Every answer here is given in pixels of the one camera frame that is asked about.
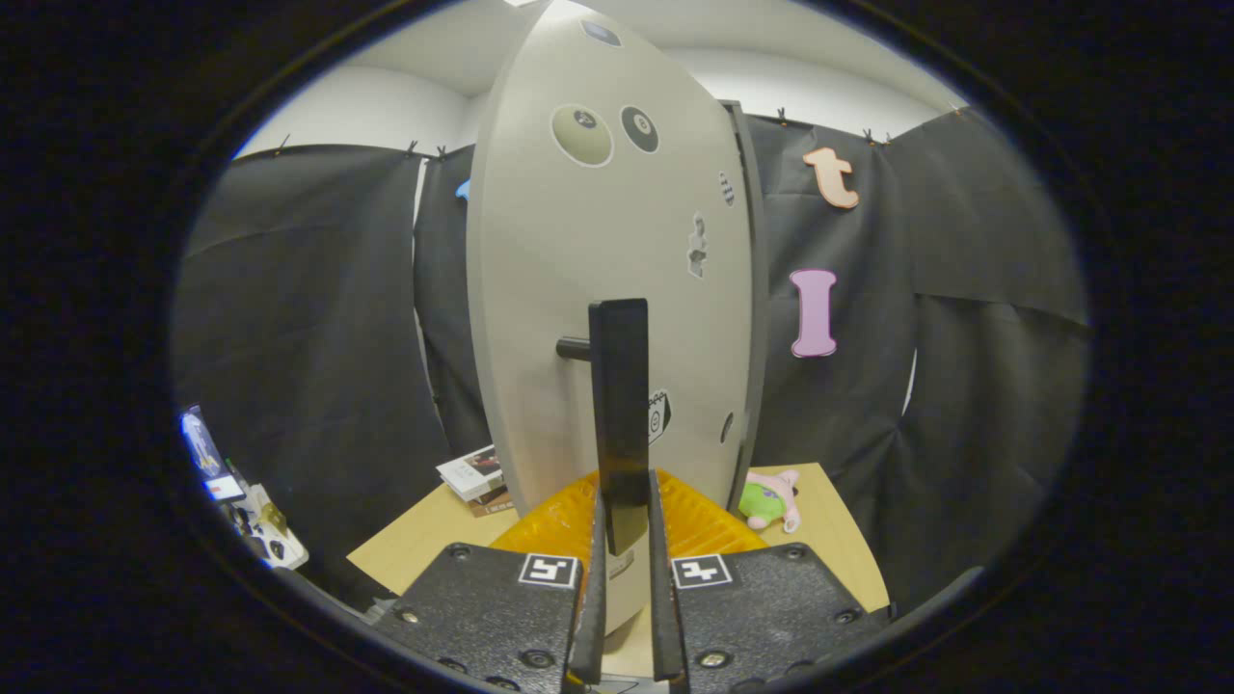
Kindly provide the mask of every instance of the white oval board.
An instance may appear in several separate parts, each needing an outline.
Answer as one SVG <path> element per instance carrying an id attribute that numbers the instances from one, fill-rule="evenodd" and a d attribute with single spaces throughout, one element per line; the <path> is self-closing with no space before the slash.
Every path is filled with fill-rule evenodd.
<path id="1" fill-rule="evenodd" d="M 584 114 L 554 120 L 563 106 Z M 506 63 L 473 165 L 468 290 L 485 414 L 520 515 L 596 469 L 590 364 L 555 345 L 587 337 L 587 305 L 605 299 L 648 301 L 649 387 L 673 408 L 652 467 L 728 504 L 750 359 L 743 180 L 727 111 L 603 15 L 557 0 Z"/>

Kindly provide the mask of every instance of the screen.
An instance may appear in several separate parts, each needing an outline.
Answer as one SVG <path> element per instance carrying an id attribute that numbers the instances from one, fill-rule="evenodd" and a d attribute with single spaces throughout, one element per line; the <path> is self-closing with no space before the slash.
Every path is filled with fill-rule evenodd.
<path id="1" fill-rule="evenodd" d="M 201 417 L 201 406 L 194 405 L 180 415 L 180 431 L 189 447 L 193 463 L 201 472 L 206 491 L 215 501 L 233 501 L 244 498 L 244 490 L 218 453 L 215 440 L 210 437 L 206 422 Z"/>

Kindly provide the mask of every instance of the pink plush toy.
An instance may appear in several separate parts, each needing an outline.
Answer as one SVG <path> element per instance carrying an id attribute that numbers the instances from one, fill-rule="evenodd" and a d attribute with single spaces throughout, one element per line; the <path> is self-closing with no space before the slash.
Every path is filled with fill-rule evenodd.
<path id="1" fill-rule="evenodd" d="M 745 524 L 754 530 L 763 530 L 771 521 L 784 517 L 784 531 L 796 532 L 801 525 L 801 512 L 793 499 L 797 470 L 785 470 L 775 477 L 758 473 L 745 474 L 745 488 L 738 510 L 748 516 Z"/>

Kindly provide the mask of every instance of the book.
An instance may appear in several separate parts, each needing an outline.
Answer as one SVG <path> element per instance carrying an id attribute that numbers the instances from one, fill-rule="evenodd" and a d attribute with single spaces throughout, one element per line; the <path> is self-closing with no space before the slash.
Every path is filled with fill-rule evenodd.
<path id="1" fill-rule="evenodd" d="M 505 485 L 501 464 L 497 462 L 497 453 L 492 446 L 437 466 L 437 472 L 441 473 L 442 480 L 464 501 L 470 501 Z"/>
<path id="2" fill-rule="evenodd" d="M 473 516 L 481 517 L 489 514 L 513 509 L 515 500 L 510 498 L 510 490 L 502 485 L 489 491 L 487 494 L 481 494 L 480 496 L 468 501 L 466 506 L 468 510 L 471 511 Z"/>

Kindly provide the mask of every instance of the table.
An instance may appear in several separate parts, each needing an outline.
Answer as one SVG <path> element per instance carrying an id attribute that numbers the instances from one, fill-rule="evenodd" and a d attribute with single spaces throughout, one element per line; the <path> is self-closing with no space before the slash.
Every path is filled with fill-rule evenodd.
<path id="1" fill-rule="evenodd" d="M 797 509 L 801 526 L 784 532 L 776 521 L 759 531 L 768 545 L 802 542 L 810 546 L 866 611 L 887 606 L 887 589 L 861 531 L 818 463 L 754 468 L 766 475 L 786 469 L 801 473 Z M 511 509 L 474 517 L 458 496 L 442 484 L 359 546 L 347 558 L 374 580 L 401 595 L 442 548 L 450 542 L 487 546 L 515 525 Z M 636 677 L 652 675 L 650 609 L 644 608 L 605 640 L 603 671 Z"/>

